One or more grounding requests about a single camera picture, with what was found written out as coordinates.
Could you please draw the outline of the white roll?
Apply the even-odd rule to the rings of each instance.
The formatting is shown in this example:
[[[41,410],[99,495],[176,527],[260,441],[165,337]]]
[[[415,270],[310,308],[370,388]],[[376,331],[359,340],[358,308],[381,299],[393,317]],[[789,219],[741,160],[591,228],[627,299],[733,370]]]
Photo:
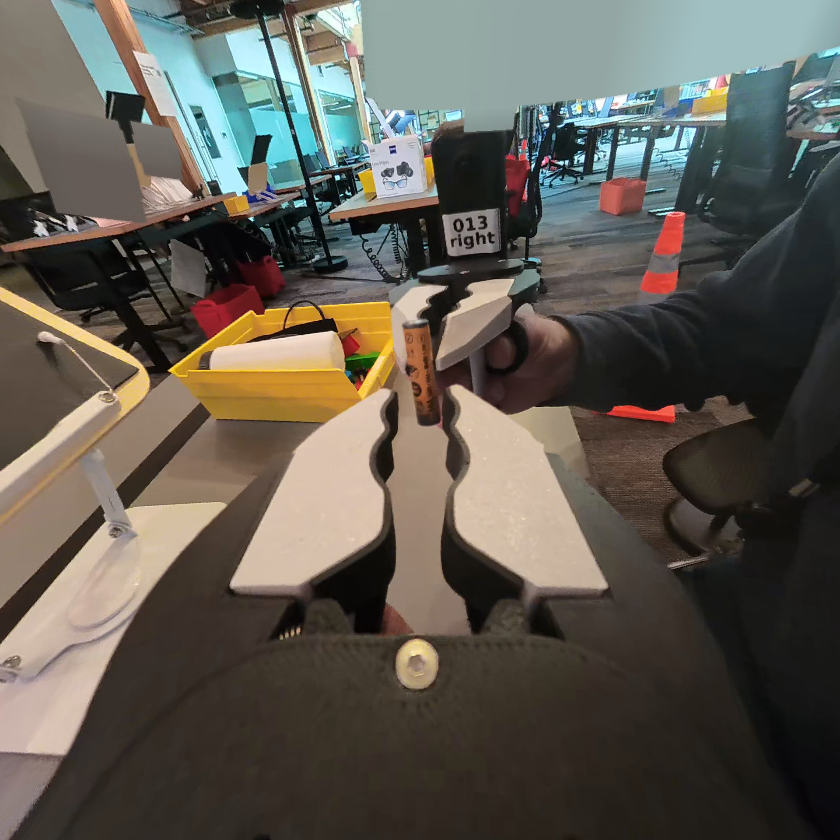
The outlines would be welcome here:
[[[207,351],[197,368],[200,371],[344,371],[345,355],[336,332],[286,334]]]

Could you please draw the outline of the orange bin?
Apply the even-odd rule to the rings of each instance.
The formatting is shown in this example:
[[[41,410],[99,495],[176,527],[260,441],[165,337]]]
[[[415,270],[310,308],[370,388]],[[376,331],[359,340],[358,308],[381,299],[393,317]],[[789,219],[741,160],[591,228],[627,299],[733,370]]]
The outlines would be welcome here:
[[[647,181],[639,178],[614,177],[601,184],[598,209],[604,214],[624,216],[643,210]]]

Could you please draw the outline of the black mesh chair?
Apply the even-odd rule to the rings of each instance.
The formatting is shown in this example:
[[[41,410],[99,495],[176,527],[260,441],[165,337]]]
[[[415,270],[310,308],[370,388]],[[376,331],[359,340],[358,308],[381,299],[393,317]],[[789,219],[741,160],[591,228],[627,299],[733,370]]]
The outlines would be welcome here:
[[[673,572],[738,557],[746,542],[789,548],[799,536],[798,499],[775,509],[763,496],[771,456],[767,423],[743,420],[670,449],[663,471],[678,498],[667,505],[665,530],[688,555]]]

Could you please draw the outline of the yellow bin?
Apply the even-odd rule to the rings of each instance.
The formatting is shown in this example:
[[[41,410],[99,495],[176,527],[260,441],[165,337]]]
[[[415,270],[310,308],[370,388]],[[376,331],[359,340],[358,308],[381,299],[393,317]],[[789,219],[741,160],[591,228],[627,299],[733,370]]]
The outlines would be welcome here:
[[[380,352],[361,383],[347,371],[200,371],[210,350],[267,340],[283,328],[332,319],[338,332],[357,329],[359,353]],[[305,305],[248,312],[171,367],[171,374],[216,419],[324,423],[386,385],[396,367],[392,318],[384,301]]]

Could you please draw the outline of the black support post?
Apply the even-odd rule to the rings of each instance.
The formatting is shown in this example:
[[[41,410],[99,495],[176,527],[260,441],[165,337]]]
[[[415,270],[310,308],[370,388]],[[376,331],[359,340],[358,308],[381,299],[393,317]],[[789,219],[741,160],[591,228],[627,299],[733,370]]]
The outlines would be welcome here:
[[[321,216],[316,204],[314,191],[311,179],[303,158],[301,145],[299,142],[297,127],[291,116],[288,98],[284,89],[284,82],[280,75],[280,70],[277,64],[277,58],[270,42],[270,33],[266,22],[266,12],[277,13],[283,10],[282,2],[267,2],[267,1],[236,1],[232,2],[230,6],[231,14],[239,19],[254,19],[257,22],[259,30],[263,36],[266,53],[268,55],[269,63],[271,65],[272,74],[275,79],[276,87],[280,95],[282,111],[284,112],[288,128],[290,131],[291,140],[296,152],[297,161],[301,168],[301,174],[304,183],[304,193],[307,200],[308,210],[310,212],[311,224],[314,234],[322,247],[322,256],[315,258],[312,261],[311,267],[319,274],[325,275],[334,271],[347,269],[349,261],[342,255],[332,256],[329,242],[324,233]]]

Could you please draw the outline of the white printed box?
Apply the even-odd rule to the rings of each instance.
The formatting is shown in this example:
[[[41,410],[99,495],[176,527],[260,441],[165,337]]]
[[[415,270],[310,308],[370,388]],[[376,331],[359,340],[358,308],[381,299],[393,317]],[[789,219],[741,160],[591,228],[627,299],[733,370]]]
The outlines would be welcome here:
[[[416,135],[400,135],[371,144],[369,160],[378,199],[392,202],[426,192],[424,143]]]

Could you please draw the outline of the long desk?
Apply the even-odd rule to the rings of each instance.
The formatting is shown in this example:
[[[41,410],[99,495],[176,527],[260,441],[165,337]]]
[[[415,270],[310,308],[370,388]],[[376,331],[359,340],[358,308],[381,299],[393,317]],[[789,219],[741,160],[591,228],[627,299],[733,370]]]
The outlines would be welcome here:
[[[108,244],[120,241],[124,237],[134,236],[143,245],[156,245],[223,221],[228,217],[224,202],[235,197],[235,193],[225,193],[202,199],[193,198],[189,202],[153,213],[141,223],[116,222],[104,226],[88,226],[80,232],[64,232],[2,243],[2,252],[13,256],[45,251],[58,265],[65,265],[65,256],[85,256],[91,264],[90,282],[99,289],[99,296],[106,309],[114,312],[124,327],[119,346],[130,350],[133,345],[139,345],[150,360],[147,371],[165,373],[173,363],[157,343],[154,329],[134,310],[128,294],[112,282],[101,254],[107,252]]]

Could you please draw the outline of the red bin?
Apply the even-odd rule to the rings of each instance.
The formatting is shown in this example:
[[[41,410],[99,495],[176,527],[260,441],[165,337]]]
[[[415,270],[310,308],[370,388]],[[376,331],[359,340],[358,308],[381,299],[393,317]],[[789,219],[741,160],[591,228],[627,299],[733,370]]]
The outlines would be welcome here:
[[[273,255],[239,261],[237,271],[242,282],[254,288],[261,300],[276,298],[286,288],[286,280]]]
[[[208,340],[246,313],[262,315],[265,311],[257,289],[242,283],[220,287],[191,306],[191,314]]]

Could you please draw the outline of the orange AAA battery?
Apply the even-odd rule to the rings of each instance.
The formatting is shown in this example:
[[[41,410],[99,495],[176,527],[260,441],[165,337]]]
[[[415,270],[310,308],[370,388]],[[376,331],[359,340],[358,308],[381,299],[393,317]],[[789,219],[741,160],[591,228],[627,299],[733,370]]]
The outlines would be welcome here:
[[[405,344],[405,373],[413,394],[416,420],[425,427],[440,424],[434,368],[434,343],[427,320],[415,318],[402,325]]]

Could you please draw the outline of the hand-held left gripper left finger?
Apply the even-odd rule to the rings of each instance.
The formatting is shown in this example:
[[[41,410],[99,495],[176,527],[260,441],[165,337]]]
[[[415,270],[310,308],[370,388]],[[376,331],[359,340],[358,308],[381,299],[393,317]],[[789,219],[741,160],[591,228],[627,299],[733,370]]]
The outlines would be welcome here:
[[[238,595],[306,598],[392,530],[387,480],[398,397],[380,389],[295,450],[230,581]]]

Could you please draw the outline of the black office chair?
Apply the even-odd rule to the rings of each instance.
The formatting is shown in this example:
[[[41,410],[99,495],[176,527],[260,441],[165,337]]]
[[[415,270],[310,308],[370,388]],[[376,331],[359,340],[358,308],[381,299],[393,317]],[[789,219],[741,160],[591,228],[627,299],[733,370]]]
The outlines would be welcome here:
[[[787,134],[795,63],[731,77],[720,160],[698,207],[722,233],[759,238],[774,225],[792,163]]]

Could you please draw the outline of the wooden table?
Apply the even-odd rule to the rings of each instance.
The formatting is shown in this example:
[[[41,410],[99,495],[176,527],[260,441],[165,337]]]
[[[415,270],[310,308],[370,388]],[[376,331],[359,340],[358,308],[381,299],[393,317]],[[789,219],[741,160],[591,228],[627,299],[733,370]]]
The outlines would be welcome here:
[[[362,192],[329,212],[331,222],[349,222],[353,235],[372,234],[379,226],[396,224],[406,234],[410,276],[447,261],[435,184],[425,192],[392,201],[368,199]]]

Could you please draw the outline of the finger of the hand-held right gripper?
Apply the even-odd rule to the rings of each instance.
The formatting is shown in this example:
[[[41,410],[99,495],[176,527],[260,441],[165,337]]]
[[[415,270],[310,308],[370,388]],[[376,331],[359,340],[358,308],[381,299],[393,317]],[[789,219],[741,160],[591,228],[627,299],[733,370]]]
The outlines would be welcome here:
[[[516,275],[469,283],[456,289],[434,284],[434,367],[442,373],[482,350],[511,324],[511,288]]]
[[[397,362],[406,362],[406,343],[403,325],[424,319],[427,321],[434,349],[439,344],[442,322],[454,308],[454,299],[446,285],[406,282],[391,290],[392,338]]]

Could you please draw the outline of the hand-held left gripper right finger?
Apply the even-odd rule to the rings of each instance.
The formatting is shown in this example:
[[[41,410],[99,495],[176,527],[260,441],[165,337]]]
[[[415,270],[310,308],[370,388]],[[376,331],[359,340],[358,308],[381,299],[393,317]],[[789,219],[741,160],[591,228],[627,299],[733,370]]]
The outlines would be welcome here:
[[[545,449],[525,427],[454,385],[444,398],[444,431],[452,484],[442,569],[465,602],[607,592]]]

